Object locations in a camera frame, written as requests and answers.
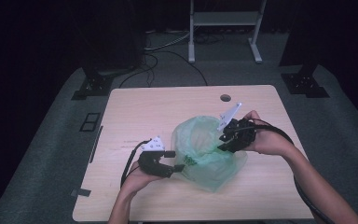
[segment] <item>black curtain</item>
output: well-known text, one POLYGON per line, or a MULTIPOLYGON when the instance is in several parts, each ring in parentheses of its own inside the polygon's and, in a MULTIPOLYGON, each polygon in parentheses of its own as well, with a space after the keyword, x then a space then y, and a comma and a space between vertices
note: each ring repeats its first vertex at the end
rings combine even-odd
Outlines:
POLYGON ((78 68, 62 1, 0 0, 0 197, 51 103, 78 68))
POLYGON ((358 0, 303 0, 280 66, 317 61, 358 108, 358 0))

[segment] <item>hole in table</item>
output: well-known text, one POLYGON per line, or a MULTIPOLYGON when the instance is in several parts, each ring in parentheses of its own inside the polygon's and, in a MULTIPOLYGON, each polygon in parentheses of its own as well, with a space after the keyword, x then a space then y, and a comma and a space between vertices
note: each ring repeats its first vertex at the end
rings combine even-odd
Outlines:
POLYGON ((223 102, 229 102, 231 100, 231 96, 223 94, 220 96, 220 100, 222 100, 223 102))

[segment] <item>shelf leg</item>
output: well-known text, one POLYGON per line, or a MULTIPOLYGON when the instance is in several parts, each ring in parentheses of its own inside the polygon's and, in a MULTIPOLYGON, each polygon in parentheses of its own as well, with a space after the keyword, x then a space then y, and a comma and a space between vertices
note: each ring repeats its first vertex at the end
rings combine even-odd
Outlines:
POLYGON ((196 56, 194 53, 194 0, 190 1, 190 37, 188 40, 188 61, 194 63, 196 56))
POLYGON ((261 56, 260 56, 260 52, 258 51, 257 45, 255 44, 255 41, 257 40, 258 32, 260 31, 260 25, 261 25, 261 21, 263 20, 264 9, 266 8, 266 3, 267 3, 267 0, 262 0, 261 7, 258 10, 254 34, 251 38, 248 39, 249 45, 251 46, 251 50, 252 50, 252 53, 254 54, 256 63, 263 62, 263 60, 261 59, 261 56))

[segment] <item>black speaker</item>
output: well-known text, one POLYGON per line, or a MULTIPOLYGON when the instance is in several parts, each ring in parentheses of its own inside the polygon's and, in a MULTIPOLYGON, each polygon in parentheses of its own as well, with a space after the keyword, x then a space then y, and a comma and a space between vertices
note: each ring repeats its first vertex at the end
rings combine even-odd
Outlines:
POLYGON ((85 70, 131 69, 141 64, 145 47, 141 3, 137 5, 136 0, 67 1, 76 37, 75 52, 85 70))

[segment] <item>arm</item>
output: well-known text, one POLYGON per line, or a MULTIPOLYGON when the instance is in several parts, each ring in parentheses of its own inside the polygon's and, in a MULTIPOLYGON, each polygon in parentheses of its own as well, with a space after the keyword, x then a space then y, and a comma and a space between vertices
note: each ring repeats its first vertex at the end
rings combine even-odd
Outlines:
POLYGON ((138 162, 132 164, 130 174, 121 187, 108 220, 109 224, 127 224, 130 217, 131 201, 136 193, 146 187, 150 182, 162 177, 147 175, 139 169, 138 162))
MULTIPOLYGON (((260 119, 255 111, 247 114, 245 118, 260 119)), ((279 134, 257 131, 255 141, 246 150, 282 156, 292 169, 299 186, 320 211, 335 223, 358 223, 358 216, 348 203, 312 167, 298 148, 279 134)))

